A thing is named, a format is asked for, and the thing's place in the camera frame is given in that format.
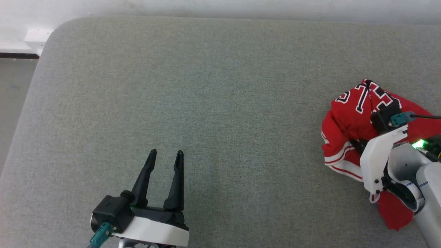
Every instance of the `floor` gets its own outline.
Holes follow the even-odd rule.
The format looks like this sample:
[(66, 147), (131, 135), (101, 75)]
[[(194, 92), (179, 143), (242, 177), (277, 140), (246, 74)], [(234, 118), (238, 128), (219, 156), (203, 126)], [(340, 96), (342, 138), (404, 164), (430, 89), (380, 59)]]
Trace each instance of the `floor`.
[(0, 59), (0, 174), (37, 62)]

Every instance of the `white wall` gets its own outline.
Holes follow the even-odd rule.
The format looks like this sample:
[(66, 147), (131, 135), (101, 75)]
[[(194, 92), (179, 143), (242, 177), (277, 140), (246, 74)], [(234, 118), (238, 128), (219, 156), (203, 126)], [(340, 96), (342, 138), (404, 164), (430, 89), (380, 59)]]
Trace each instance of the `white wall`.
[(441, 0), (0, 0), (0, 52), (25, 52), (28, 29), (90, 15), (441, 24)]

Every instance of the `cloth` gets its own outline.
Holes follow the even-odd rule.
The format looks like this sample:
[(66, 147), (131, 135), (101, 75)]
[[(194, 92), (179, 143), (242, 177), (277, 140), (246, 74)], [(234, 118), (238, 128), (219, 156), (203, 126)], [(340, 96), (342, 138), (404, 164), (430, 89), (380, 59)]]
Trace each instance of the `cloth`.
[[(321, 130), (321, 136), (325, 141), (322, 146), (325, 165), (337, 173), (363, 182), (360, 154), (350, 140), (370, 140), (377, 136), (378, 132), (372, 126), (370, 116), (390, 104), (398, 104), (402, 112), (413, 111), (415, 114), (431, 115), (417, 104), (383, 90), (372, 80), (364, 79), (331, 102), (331, 110), (326, 114)], [(440, 132), (441, 121), (417, 118), (409, 123), (408, 136), (400, 142), (413, 143)], [(413, 212), (389, 192), (371, 195), (370, 201), (379, 201), (380, 214), (390, 229), (399, 230), (413, 218)]]

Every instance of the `gray cushion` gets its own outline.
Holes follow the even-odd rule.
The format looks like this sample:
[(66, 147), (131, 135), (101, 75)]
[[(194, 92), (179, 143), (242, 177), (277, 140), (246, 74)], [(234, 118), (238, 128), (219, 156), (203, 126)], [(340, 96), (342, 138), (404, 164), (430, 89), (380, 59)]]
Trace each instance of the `gray cushion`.
[[(323, 164), (321, 121), (363, 78), (436, 112), (439, 26), (106, 17), (58, 28), (0, 179), (2, 247), (85, 247), (90, 215), (158, 150), (185, 154), (191, 247), (425, 247)], [(106, 247), (116, 247), (112, 238)]]

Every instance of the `printed number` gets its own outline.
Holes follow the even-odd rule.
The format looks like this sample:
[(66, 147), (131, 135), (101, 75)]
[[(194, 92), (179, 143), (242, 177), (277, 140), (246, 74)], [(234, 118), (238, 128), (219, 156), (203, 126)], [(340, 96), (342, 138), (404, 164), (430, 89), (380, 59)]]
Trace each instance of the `printed number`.
[(349, 100), (349, 96), (351, 95), (350, 91), (346, 91), (345, 93), (343, 93), (341, 96), (339, 96), (337, 99), (335, 99), (335, 101), (339, 101), (342, 103), (347, 103)]
[(366, 86), (366, 84), (364, 84), (364, 83), (361, 83), (361, 84), (359, 84), (359, 85), (357, 85), (356, 87), (355, 87), (355, 89), (356, 90), (363, 90), (363, 92), (361, 93), (361, 95), (360, 95), (360, 98), (359, 98), (359, 102), (358, 102), (358, 104), (357, 104), (357, 107), (355, 108), (355, 110), (357, 111), (357, 112), (359, 112), (360, 114), (362, 114), (363, 113), (363, 104), (364, 104), (364, 101), (366, 100), (366, 97), (367, 97), (367, 93), (369, 92), (369, 88)]
[[(375, 95), (378, 97), (381, 102), (376, 106), (376, 109), (373, 109), (372, 112), (376, 112), (377, 110), (383, 109), (389, 105), (391, 105), (393, 102), (396, 102), (399, 104), (401, 108), (401, 102), (394, 98), (389, 92), (384, 91), (382, 88), (380, 88), (376, 83), (370, 81), (369, 87), (365, 83), (361, 83), (355, 87), (356, 90), (362, 90), (362, 93), (360, 94), (360, 98), (358, 101), (358, 104), (355, 108), (357, 112), (360, 114), (363, 113), (363, 105), (364, 102), (369, 95), (370, 91), (373, 91)], [(347, 103), (349, 101), (349, 97), (351, 95), (350, 91), (346, 91), (341, 96), (339, 96), (335, 101), (341, 102), (341, 103)]]
[(374, 82), (371, 82), (370, 85), (374, 87), (372, 91), (375, 93), (378, 99), (381, 100), (381, 102), (377, 105), (378, 110), (384, 109), (385, 107), (391, 105), (393, 102), (398, 103), (401, 108), (401, 102), (398, 99), (394, 98), (389, 92), (384, 91)]

